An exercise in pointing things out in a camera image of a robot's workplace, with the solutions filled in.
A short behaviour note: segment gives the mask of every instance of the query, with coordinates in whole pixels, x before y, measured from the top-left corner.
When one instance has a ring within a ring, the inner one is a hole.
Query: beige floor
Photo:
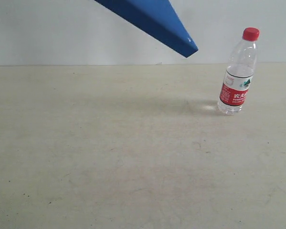
[[[0,229],[286,229],[286,63],[0,67]]]

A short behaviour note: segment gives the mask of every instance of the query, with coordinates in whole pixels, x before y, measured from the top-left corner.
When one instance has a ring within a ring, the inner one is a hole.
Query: water
[[[227,73],[230,77],[235,77],[235,79],[239,80],[239,78],[247,78],[253,76],[254,70],[248,65],[234,64],[227,68]],[[238,113],[241,111],[242,107],[243,104],[240,106],[230,106],[218,99],[218,108],[226,115],[233,115]]]

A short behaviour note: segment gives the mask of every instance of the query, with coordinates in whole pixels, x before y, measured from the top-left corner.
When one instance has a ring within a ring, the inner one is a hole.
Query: white wall
[[[0,0],[0,65],[226,62],[248,26],[260,62],[286,62],[286,0],[171,3],[200,49],[188,59],[93,0]]]

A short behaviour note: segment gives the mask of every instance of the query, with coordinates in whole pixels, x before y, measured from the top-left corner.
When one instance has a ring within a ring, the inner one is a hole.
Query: bottle label
[[[253,75],[241,78],[226,72],[223,80],[220,100],[229,106],[240,106],[246,99]]]

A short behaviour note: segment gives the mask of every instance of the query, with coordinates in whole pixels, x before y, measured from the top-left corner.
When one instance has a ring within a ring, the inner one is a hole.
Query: plastic bottle
[[[243,39],[234,48],[223,79],[218,108],[227,115],[241,111],[251,85],[257,59],[255,41],[259,30],[246,28]]]

